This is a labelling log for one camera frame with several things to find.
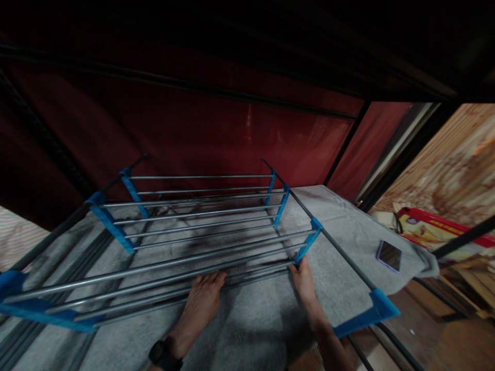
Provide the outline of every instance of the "wooden floor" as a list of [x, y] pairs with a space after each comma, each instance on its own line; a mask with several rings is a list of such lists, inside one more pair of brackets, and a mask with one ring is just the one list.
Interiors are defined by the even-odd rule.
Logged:
[[[384, 324], [425, 370], [495, 369], [495, 326], [491, 322], [475, 315], [443, 322], [440, 316], [452, 311], [416, 282], [410, 282], [390, 299], [402, 314]], [[412, 369], [378, 328], [359, 331], [353, 337], [375, 371]], [[346, 339], [342, 343], [355, 369], [365, 370], [350, 343]], [[322, 369], [315, 350], [289, 367], [290, 371]]]

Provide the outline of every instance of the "gray fabric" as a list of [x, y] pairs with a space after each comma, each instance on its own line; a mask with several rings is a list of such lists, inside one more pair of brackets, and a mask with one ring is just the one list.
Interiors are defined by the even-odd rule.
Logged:
[[[328, 232], [341, 244], [349, 256], [387, 295], [400, 290], [411, 277], [421, 272], [423, 274], [435, 273], [435, 268], [437, 267], [431, 263], [434, 260], [431, 260], [426, 251], [416, 250], [407, 240], [383, 227], [347, 201], [328, 191], [326, 187], [303, 187], [295, 189], [295, 192]], [[277, 199], [273, 198], [271, 203], [275, 202], [277, 202]], [[239, 203], [236, 206], [249, 205], [253, 205], [253, 203]], [[162, 212], [170, 214], [177, 211], [182, 213], [193, 210], [197, 209], [163, 209]], [[116, 217], [136, 217], [138, 213], [136, 209], [121, 209], [115, 215]], [[256, 211], [243, 214], [242, 218], [264, 215], [266, 215], [265, 211]], [[150, 230], [213, 223], [235, 218], [241, 218], [241, 216], [221, 215], [196, 220], [160, 221], [154, 222]], [[94, 225], [94, 222], [94, 215], [89, 214], [84, 221], [80, 222], [67, 234], [72, 234], [75, 230], [81, 230], [84, 227], [89, 228], [91, 231], [83, 238], [84, 243], [87, 244], [101, 230], [99, 223], [90, 228], [90, 226]], [[216, 227], [207, 231], [197, 230], [157, 235], [146, 238], [143, 243], [192, 237], [199, 234], [267, 223], [268, 221], [258, 221], [250, 224]], [[142, 224], [135, 224], [126, 226], [125, 229], [128, 233], [132, 233], [139, 231], [141, 227]], [[306, 229], [310, 229], [309, 218], [299, 205], [292, 198], [289, 198], [279, 227], [280, 233], [288, 234]], [[136, 255], [133, 266], [276, 236], [276, 232], [269, 228], [243, 234], [221, 236], [206, 241], [192, 241], [142, 250]], [[295, 244], [303, 240], [304, 238], [299, 238], [289, 241], [288, 244]], [[403, 251], [400, 274], [392, 272], [375, 259], [380, 240], [386, 240]], [[84, 246], [84, 243], [81, 242], [74, 247], [66, 259], [67, 262], [64, 261], [61, 265], [60, 271], [63, 271], [68, 262], [74, 259], [78, 251], [80, 252], [81, 249], [78, 248]], [[245, 253], [237, 253], [233, 257], [209, 259], [189, 263], [186, 266], [131, 276], [124, 279], [121, 287], [280, 247], [282, 245], [279, 243]], [[125, 250], [114, 241], [89, 272], [88, 276], [118, 270], [126, 257]], [[368, 288], [323, 235], [318, 237], [309, 251], [308, 257], [315, 279], [317, 294], [334, 326], [371, 307]], [[267, 262], [286, 258], [285, 254], [279, 254], [249, 265], [261, 266]], [[246, 266], [243, 266], [231, 269], [229, 272], [233, 274], [245, 269]], [[51, 277], [50, 282], [55, 279], [56, 275], [54, 275], [53, 279]], [[130, 297], [117, 298], [113, 301], [113, 304], [169, 291], [187, 284], [187, 282], [182, 282], [168, 286], [165, 289], [155, 289]], [[71, 294], [70, 299], [104, 291], [104, 286], [96, 285], [77, 289]], [[102, 327], [94, 339], [82, 369], [93, 371], [100, 369], [137, 370], [145, 368], [147, 365], [147, 352], [150, 347], [170, 330], [180, 316], [182, 309], [182, 306], [171, 307]], [[47, 326], [15, 369], [60, 369], [64, 364], [70, 363], [83, 340], [83, 335], [79, 336], [69, 330]], [[313, 341], [305, 313], [299, 306], [298, 299], [293, 291], [291, 279], [288, 275], [281, 276], [222, 292], [218, 314], [195, 342], [184, 360], [183, 369], [285, 369], [286, 364], [307, 350]]]

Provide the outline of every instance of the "blue plastic connector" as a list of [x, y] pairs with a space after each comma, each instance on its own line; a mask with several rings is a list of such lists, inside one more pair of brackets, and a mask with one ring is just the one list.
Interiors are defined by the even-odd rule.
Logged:
[[[124, 170], [122, 170], [120, 172], [120, 174], [122, 174], [122, 181], [124, 182], [124, 185], [127, 188], [127, 190], [129, 191], [133, 200], [135, 202], [142, 202], [142, 199], [138, 195], [138, 190], [137, 190], [136, 186], [134, 185], [134, 182], [131, 179], [129, 179], [130, 176], [132, 175], [132, 173], [133, 173], [133, 171], [131, 169], [129, 169], [128, 167], [126, 167]], [[146, 207], [139, 205], [138, 208], [139, 208], [139, 211], [141, 211], [141, 215], [143, 216], [143, 218], [149, 218], [150, 217], [150, 213], [148, 212]]]
[[125, 238], [124, 229], [121, 226], [114, 225], [115, 219], [112, 214], [107, 209], [100, 208], [100, 205], [103, 204], [106, 200], [106, 197], [101, 192], [94, 193], [90, 198], [88, 198], [87, 202], [91, 202], [93, 205], [90, 207], [90, 210], [100, 219], [105, 228], [113, 234], [115, 239], [120, 242], [120, 244], [127, 250], [130, 254], [135, 254], [134, 243]]
[[397, 317], [401, 314], [382, 290], [374, 289], [370, 293], [370, 297], [373, 302], [372, 308], [334, 328], [335, 335], [338, 338], [343, 338], [354, 331], [369, 327], [389, 318]]
[[294, 257], [296, 264], [299, 264], [303, 259], [303, 257], [306, 255], [306, 253], [309, 251], [311, 245], [316, 241], [316, 239], [320, 235], [320, 231], [323, 228], [323, 226], [318, 219], [313, 218], [311, 219], [311, 228], [315, 230], [316, 233], [310, 234], [308, 235], [308, 237], [306, 237], [306, 240], [304, 242], [307, 244], [307, 246], [300, 249]]
[[289, 190], [290, 187], [287, 184], [284, 184], [284, 196], [282, 197], [282, 202], [280, 203], [280, 207], [278, 208], [277, 211], [277, 218], [273, 222], [273, 227], [278, 228], [278, 225], [280, 224], [280, 218], [282, 217], [282, 213], [284, 212], [285, 204], [287, 203], [287, 200], [289, 199]]
[[80, 314], [74, 310], [65, 310], [54, 314], [45, 314], [48, 308], [55, 303], [41, 300], [28, 299], [10, 304], [3, 303], [3, 300], [10, 295], [22, 292], [22, 285], [27, 274], [17, 271], [6, 271], [0, 275], [0, 312], [9, 316], [16, 316], [31, 321], [66, 327], [80, 332], [95, 332], [97, 327], [93, 325], [104, 316], [87, 319], [85, 321], [73, 322], [74, 317]]
[[[272, 169], [272, 178], [270, 180], [270, 186], [268, 187], [268, 193], [273, 191], [273, 186], [275, 185], [275, 169]], [[265, 201], [265, 205], [270, 203], [270, 195], [267, 196], [267, 200]]]

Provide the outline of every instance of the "hand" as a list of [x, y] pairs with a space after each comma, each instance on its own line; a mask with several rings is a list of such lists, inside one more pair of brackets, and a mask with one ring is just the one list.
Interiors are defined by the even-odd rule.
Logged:
[[303, 304], [308, 306], [312, 302], [318, 301], [316, 299], [313, 275], [311, 274], [311, 268], [308, 264], [308, 257], [303, 257], [299, 263], [299, 270], [295, 267], [295, 265], [290, 265], [289, 269], [292, 273], [295, 289], [297, 290]]
[[170, 354], [174, 358], [184, 358], [196, 338], [215, 317], [225, 277], [225, 272], [213, 272], [195, 279], [184, 312], [167, 337]]

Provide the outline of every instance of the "purple phone case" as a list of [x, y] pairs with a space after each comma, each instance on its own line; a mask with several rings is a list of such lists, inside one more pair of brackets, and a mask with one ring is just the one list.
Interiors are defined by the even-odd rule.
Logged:
[[385, 263], [383, 260], [381, 260], [381, 259], [380, 259], [380, 252], [382, 251], [382, 247], [383, 247], [383, 243], [384, 243], [384, 242], [385, 242], [385, 241], [381, 241], [381, 242], [380, 242], [380, 247], [378, 248], [378, 252], [376, 253], [376, 259], [377, 259], [377, 260], [378, 260], [381, 264], [383, 264], [384, 266], [386, 266], [387, 268], [389, 268], [389, 269], [393, 270], [395, 273], [397, 273], [397, 274], [401, 274], [401, 272], [400, 272], [400, 271], [396, 271], [394, 268], [392, 268], [390, 265], [388, 265], [387, 263]]

